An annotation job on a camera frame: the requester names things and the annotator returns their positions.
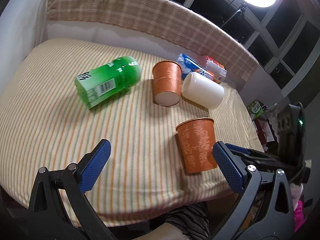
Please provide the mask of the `plaid beige cloth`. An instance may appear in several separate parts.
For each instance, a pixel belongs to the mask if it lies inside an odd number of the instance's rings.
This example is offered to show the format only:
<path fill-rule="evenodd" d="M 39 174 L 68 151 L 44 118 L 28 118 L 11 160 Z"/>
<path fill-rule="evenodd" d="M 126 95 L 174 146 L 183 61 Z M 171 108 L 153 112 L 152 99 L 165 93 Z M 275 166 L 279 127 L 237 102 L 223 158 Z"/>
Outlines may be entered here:
<path fill-rule="evenodd" d="M 208 55 L 248 81 L 259 67 L 239 42 L 206 18 L 169 0 L 48 0 L 49 21 L 110 24 Z"/>

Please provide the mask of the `black tripod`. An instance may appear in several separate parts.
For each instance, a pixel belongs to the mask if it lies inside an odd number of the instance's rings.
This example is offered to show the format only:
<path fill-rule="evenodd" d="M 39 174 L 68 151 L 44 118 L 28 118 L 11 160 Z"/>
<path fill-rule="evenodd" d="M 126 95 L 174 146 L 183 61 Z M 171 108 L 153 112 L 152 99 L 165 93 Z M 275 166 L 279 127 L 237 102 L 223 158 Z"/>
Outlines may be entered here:
<path fill-rule="evenodd" d="M 232 21 L 234 21 L 236 18 L 240 16 L 244 18 L 247 5 L 247 2 L 242 2 L 238 10 L 232 16 L 230 16 L 225 22 L 223 22 L 223 24 L 220 25 L 220 28 L 225 29 L 227 25 L 229 25 Z"/>

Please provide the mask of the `green tissue box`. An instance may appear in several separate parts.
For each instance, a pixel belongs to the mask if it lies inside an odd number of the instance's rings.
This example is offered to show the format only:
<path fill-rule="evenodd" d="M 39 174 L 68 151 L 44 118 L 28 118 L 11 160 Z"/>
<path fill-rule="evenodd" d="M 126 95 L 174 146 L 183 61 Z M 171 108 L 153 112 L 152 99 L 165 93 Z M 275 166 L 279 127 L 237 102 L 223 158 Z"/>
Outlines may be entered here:
<path fill-rule="evenodd" d="M 267 106 L 260 102 L 259 100 L 254 100 L 248 107 L 247 107 L 249 116 L 251 120 L 254 120 L 261 116 L 266 110 Z"/>

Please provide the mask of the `red white carton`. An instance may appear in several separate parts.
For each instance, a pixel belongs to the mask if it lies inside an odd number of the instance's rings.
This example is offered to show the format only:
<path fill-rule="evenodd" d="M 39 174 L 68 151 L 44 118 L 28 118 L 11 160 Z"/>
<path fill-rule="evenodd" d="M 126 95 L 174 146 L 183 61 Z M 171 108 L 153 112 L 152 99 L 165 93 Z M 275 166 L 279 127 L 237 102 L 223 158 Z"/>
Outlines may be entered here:
<path fill-rule="evenodd" d="M 209 56 L 204 56 L 204 66 L 207 71 L 211 72 L 213 74 L 214 81 L 216 83 L 221 83 L 225 80 L 226 75 L 227 75 L 227 70 L 225 67 L 218 63 L 215 59 L 209 57 Z"/>

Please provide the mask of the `green plastic bottle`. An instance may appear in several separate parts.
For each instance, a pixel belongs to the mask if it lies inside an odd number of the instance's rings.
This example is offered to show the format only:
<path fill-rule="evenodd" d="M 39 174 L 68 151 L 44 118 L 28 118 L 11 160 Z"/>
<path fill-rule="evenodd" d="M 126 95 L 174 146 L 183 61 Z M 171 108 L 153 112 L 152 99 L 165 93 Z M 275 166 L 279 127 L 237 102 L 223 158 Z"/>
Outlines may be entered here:
<path fill-rule="evenodd" d="M 76 90 L 88 109 L 139 83 L 142 70 L 131 56 L 122 56 L 76 76 Z"/>

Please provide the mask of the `striped yellow mat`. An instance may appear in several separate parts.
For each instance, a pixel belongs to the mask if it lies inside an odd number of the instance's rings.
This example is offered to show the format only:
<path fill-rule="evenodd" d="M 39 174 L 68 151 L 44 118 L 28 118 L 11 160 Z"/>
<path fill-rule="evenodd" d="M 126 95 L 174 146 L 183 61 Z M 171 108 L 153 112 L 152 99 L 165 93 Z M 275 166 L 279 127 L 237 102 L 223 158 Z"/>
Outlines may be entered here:
<path fill-rule="evenodd" d="M 140 82 L 88 109 L 77 94 L 75 77 L 121 56 L 134 57 L 140 64 Z M 70 38 L 35 47 L 1 96 L 3 189 L 28 206 L 39 168 L 64 169 L 107 139 L 111 156 L 86 194 L 107 226 L 138 223 L 184 204 L 229 194 L 219 169 L 185 172 L 176 126 L 209 117 L 217 140 L 261 151 L 239 93 L 224 85 L 225 96 L 214 110 L 187 100 L 159 106 L 153 102 L 152 69 L 160 60 L 140 51 Z"/>

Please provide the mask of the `orange paper cup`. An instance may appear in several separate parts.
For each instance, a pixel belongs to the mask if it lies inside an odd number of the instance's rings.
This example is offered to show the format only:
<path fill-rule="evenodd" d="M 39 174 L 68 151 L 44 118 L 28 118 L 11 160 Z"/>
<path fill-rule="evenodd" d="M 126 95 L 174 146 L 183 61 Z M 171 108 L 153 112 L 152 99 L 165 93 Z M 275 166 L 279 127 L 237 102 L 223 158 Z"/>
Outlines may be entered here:
<path fill-rule="evenodd" d="M 164 60 L 155 64 L 153 74 L 153 98 L 161 106 L 174 106 L 181 99 L 182 70 L 175 61 Z"/>
<path fill-rule="evenodd" d="M 217 168 L 213 157 L 213 146 L 216 142 L 213 119 L 190 119 L 179 124 L 176 131 L 187 173 Z"/>

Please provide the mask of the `white cup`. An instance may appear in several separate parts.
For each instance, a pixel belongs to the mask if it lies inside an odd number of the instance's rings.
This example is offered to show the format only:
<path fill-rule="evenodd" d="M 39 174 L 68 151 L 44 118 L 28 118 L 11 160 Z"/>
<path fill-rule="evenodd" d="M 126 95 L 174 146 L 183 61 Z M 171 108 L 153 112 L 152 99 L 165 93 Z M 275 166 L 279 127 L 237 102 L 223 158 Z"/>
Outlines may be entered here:
<path fill-rule="evenodd" d="M 223 100 L 225 90 L 214 81 L 197 72 L 189 73 L 182 83 L 184 98 L 207 109 L 216 109 Z"/>

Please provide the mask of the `blue white snack bag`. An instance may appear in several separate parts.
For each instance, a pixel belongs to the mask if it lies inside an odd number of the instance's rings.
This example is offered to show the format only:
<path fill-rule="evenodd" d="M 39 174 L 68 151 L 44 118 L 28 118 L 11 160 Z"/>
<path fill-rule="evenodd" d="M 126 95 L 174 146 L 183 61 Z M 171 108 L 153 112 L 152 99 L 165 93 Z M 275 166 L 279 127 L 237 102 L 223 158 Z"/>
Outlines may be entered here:
<path fill-rule="evenodd" d="M 177 58 L 176 62 L 180 65 L 180 68 L 182 70 L 182 80 L 184 80 L 187 77 L 187 75 L 191 72 L 197 72 L 212 81 L 214 79 L 213 74 L 211 74 L 210 72 L 205 70 L 203 67 L 201 67 L 199 64 L 197 64 L 188 55 L 181 53 Z"/>

